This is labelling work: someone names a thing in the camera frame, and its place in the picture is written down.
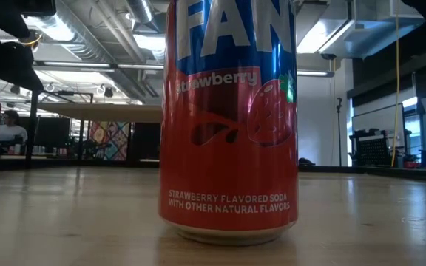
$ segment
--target wooden table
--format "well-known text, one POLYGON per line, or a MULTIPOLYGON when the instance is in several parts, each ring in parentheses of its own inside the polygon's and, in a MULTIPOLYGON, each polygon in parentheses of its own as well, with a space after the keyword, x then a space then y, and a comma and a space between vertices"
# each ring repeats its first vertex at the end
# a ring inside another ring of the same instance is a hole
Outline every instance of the wooden table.
POLYGON ((0 172, 0 265, 426 266, 423 182, 301 174, 298 224, 249 248, 181 239, 157 197, 157 170, 0 172))

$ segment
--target desk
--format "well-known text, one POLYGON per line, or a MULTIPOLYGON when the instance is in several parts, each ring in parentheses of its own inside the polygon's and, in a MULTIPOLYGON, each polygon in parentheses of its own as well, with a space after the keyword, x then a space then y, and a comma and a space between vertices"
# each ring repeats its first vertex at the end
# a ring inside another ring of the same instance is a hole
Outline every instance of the desk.
POLYGON ((424 265, 426 182, 300 174, 300 218, 276 242, 181 239, 157 215, 158 170, 0 172, 0 265, 424 265))

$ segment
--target colorful artwork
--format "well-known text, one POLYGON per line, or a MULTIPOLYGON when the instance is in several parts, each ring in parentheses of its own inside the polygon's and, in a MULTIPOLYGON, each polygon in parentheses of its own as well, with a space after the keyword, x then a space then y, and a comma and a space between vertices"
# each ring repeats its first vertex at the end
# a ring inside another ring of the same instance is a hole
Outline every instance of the colorful artwork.
POLYGON ((89 138, 98 144, 109 144, 102 149, 104 160, 126 160, 129 123, 92 122, 89 138))

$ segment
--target person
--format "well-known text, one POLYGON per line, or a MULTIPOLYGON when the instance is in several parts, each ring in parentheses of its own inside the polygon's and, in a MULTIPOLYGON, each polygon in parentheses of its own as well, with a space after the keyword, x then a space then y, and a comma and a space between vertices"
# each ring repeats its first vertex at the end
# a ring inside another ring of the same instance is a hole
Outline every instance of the person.
POLYGON ((9 110, 4 113, 4 125, 0 126, 0 142, 14 141, 17 137, 21 138, 23 143, 27 140, 27 131, 19 125, 19 114, 16 111, 9 110))

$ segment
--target window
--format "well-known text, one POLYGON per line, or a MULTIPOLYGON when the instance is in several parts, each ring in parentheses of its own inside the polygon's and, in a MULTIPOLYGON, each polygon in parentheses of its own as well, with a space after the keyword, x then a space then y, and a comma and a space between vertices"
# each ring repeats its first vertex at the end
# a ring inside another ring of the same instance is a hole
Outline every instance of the window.
POLYGON ((405 129, 412 131, 410 134, 410 154, 421 156, 422 138, 420 135, 420 117, 418 115, 409 115, 405 117, 405 129))

